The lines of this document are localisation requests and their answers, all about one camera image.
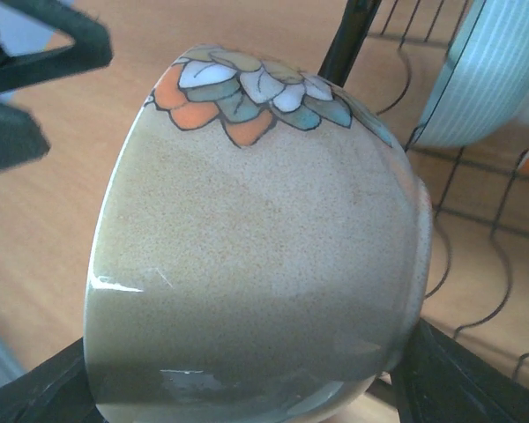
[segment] floral pattern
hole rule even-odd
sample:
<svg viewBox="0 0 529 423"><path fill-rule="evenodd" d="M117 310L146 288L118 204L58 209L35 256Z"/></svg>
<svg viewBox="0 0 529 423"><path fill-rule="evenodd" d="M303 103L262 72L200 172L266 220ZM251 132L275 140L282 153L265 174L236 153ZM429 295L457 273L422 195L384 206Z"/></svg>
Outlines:
<svg viewBox="0 0 529 423"><path fill-rule="evenodd" d="M350 128L353 118L392 147L393 135L358 100L329 81L269 57L216 45L180 56L150 100L180 130L219 120L238 147L253 145L278 121L313 130L323 120Z"/></svg>

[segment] blue-green petal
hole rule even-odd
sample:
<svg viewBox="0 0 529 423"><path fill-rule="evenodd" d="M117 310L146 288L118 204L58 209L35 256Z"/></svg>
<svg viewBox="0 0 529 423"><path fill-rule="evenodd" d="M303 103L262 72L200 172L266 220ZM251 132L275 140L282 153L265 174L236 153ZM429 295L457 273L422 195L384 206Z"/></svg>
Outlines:
<svg viewBox="0 0 529 423"><path fill-rule="evenodd" d="M237 93L225 99L218 100L216 103L221 113L231 123L247 122L255 119L261 109L242 90L237 91Z"/></svg>
<svg viewBox="0 0 529 423"><path fill-rule="evenodd" d="M237 78L231 78L218 84L202 85L186 90L186 98L189 101L199 103L201 101L216 101L229 97L235 93L241 84Z"/></svg>
<svg viewBox="0 0 529 423"><path fill-rule="evenodd" d="M272 106L271 109L282 122L287 123L298 130L314 130L321 123L321 117L316 112L303 105L290 113L281 112L274 106Z"/></svg>
<svg viewBox="0 0 529 423"><path fill-rule="evenodd" d="M318 100L307 95L304 97L303 104L328 121L344 128L351 127L351 121L353 120L351 109L338 97L335 97L333 100Z"/></svg>

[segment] orange petal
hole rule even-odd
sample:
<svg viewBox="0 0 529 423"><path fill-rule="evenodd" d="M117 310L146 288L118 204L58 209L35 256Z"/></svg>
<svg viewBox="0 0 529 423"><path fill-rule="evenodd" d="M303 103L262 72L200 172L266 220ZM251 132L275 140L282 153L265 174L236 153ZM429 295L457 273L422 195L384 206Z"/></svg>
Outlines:
<svg viewBox="0 0 529 423"><path fill-rule="evenodd" d="M178 88L178 80L183 68L183 63L171 66L155 87L155 101L160 108L171 110L188 102L184 93Z"/></svg>
<svg viewBox="0 0 529 423"><path fill-rule="evenodd" d="M239 146L253 145L272 125L272 113L264 110L252 121L225 123L225 130L231 140Z"/></svg>
<svg viewBox="0 0 529 423"><path fill-rule="evenodd" d="M211 101L186 103L170 111L170 115L181 130L196 130L206 126L219 113L218 107Z"/></svg>

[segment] wooden surface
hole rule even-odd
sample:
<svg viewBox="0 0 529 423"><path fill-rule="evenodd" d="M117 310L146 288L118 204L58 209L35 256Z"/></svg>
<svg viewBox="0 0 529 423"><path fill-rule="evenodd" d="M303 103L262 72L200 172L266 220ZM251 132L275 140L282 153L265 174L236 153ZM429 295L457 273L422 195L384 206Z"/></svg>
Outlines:
<svg viewBox="0 0 529 423"><path fill-rule="evenodd" d="M114 62L105 70L18 93L15 101L31 109L52 150L40 162L0 174L0 336L26 368L82 336L88 255L101 199L135 114L172 61L194 44L213 42L262 51L311 71L319 68L345 0L287 3L145 0L139 7L131 0L76 2L109 28ZM391 3L384 2L375 29L384 23L382 16ZM427 16L430 12L421 10ZM448 26L440 27L446 38L445 29L453 27L458 8L443 13ZM396 16L394 29L403 29L408 13L398 11ZM56 36L52 44L65 42ZM406 49L414 64L411 90L383 115L400 139L407 138L419 118L443 59L442 50ZM368 40L346 89L377 111L397 97L404 82L396 45ZM528 146L529 128L508 125L469 154L508 166ZM451 164L416 153L410 157L433 197L439 197ZM505 183L500 176L463 169L447 201L493 217ZM518 184L507 209L506 221L529 228L529 183ZM454 247L453 265L443 289L426 301L423 314L451 333L487 315L501 300L506 281L484 226L449 216L440 221ZM498 239L516 275L513 296L496 319L463 332L459 340L510 374L517 356L529 351L529 241L512 235ZM442 277L445 257L436 235L429 288ZM529 386L529 362L521 381ZM331 423L362 421L398 418L395 411L363 397Z"/></svg>

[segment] white petal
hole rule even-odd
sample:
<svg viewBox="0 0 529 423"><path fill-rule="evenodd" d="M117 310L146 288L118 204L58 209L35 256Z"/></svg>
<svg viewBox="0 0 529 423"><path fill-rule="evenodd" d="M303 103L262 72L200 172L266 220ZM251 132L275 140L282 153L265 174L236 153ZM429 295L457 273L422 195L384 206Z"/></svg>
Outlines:
<svg viewBox="0 0 529 423"><path fill-rule="evenodd" d="M284 113L294 112L301 104L306 93L303 84L287 85L282 93L274 97L272 103Z"/></svg>
<svg viewBox="0 0 529 423"><path fill-rule="evenodd" d="M244 72L240 80L247 95L257 104L272 100L284 89L284 84L271 77L264 68Z"/></svg>
<svg viewBox="0 0 529 423"><path fill-rule="evenodd" d="M184 67L178 85L181 88L193 88L218 84L231 79L236 72L235 69L228 68L223 64L193 60Z"/></svg>
<svg viewBox="0 0 529 423"><path fill-rule="evenodd" d="M318 100L333 100L332 89L320 77L306 75L303 83L308 96Z"/></svg>

